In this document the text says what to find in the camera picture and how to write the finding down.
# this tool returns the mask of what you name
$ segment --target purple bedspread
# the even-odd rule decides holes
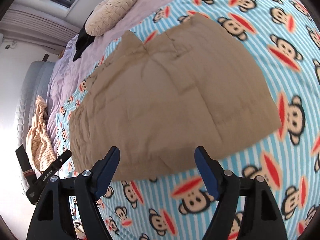
[[[139,24],[145,17],[171,1],[138,0],[128,14],[113,29],[107,31],[103,36],[96,37],[94,43],[75,62],[72,62],[72,59],[75,53],[77,36],[68,43],[64,56],[54,67],[47,96],[49,109],[47,128],[55,151],[56,113],[67,98],[73,94],[78,84],[86,78],[90,70],[92,70],[94,63],[100,60],[108,44],[112,40],[121,37],[126,30]]]

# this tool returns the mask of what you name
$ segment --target white wall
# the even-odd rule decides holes
[[[18,41],[15,49],[0,46],[0,214],[19,240],[25,240],[35,206],[22,194],[19,163],[15,155],[17,131],[14,116],[22,82],[33,61],[49,54],[42,47]],[[48,61],[55,62],[56,55]]]
[[[101,1],[103,0],[76,0],[70,9],[50,0],[15,0],[14,3],[50,14],[82,28],[91,11]]]

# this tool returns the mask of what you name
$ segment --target gray quilted headboard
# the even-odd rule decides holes
[[[21,95],[18,101],[15,126],[17,128],[17,148],[23,144],[26,146],[28,127],[34,115],[36,97],[40,95],[44,100],[47,97],[48,84],[51,78],[55,63],[35,61],[33,62],[25,76],[21,88]],[[23,192],[29,188],[28,182],[20,173]]]

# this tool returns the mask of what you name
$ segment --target silver bolt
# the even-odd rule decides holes
[[[56,175],[54,175],[54,176],[52,176],[51,178],[50,178],[50,181],[51,182],[55,182],[55,181],[57,181],[58,180],[58,176],[56,176]]]
[[[229,176],[229,177],[233,174],[233,172],[230,170],[225,170],[223,173],[224,173],[224,175]]]
[[[257,179],[257,181],[259,181],[259,182],[264,182],[264,177],[262,177],[262,176],[257,176],[256,177],[256,179]]]
[[[82,172],[82,176],[84,176],[84,177],[88,177],[88,176],[90,176],[90,174],[91,174],[91,171],[89,171],[89,170],[85,170]]]

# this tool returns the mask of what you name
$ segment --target beige pillow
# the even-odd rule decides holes
[[[91,36],[101,36],[120,21],[137,0],[104,0],[99,3],[85,23]]]

